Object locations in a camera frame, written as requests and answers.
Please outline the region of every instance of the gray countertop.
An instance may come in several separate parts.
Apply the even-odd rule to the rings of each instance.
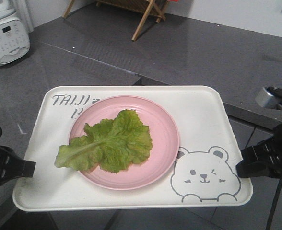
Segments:
[[[264,86],[282,88],[282,38],[168,15],[147,21],[133,43],[138,18],[110,10],[90,5],[35,28],[29,53],[0,68],[0,145],[23,157],[45,93],[60,85],[207,85],[231,116],[265,128],[282,122],[281,111],[254,100]],[[0,187],[0,208],[14,184]]]

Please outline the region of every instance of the bear mouth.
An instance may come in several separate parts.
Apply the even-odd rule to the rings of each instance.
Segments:
[[[209,183],[210,181],[206,181],[206,179],[204,179],[203,181],[200,181],[201,183]]]

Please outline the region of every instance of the wooden stand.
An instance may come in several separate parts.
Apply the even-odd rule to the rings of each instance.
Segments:
[[[62,16],[63,18],[67,18],[74,2],[75,0],[70,0]],[[165,0],[97,0],[96,5],[99,7],[101,3],[120,7],[126,10],[139,12],[143,14],[139,22],[139,25],[134,35],[132,36],[132,41],[136,41],[138,39],[138,36],[140,35],[142,28],[144,26],[144,23],[149,15],[157,17],[157,20],[156,20],[157,23],[159,23],[161,19],[165,21],[166,18],[164,14],[169,4],[169,2]]]

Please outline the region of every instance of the bear nose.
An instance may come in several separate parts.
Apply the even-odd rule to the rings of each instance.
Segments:
[[[207,174],[201,174],[200,176],[201,176],[201,178],[203,178],[203,179],[207,178]]]

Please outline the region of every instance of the bear ear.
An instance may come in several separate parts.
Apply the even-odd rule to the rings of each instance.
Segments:
[[[215,155],[225,162],[228,160],[228,153],[226,152],[226,150],[218,146],[211,147],[209,149],[209,154]]]
[[[181,158],[182,156],[186,155],[188,152],[187,149],[185,149],[184,147],[179,147],[179,150],[178,150],[178,154],[177,154],[177,159]]]

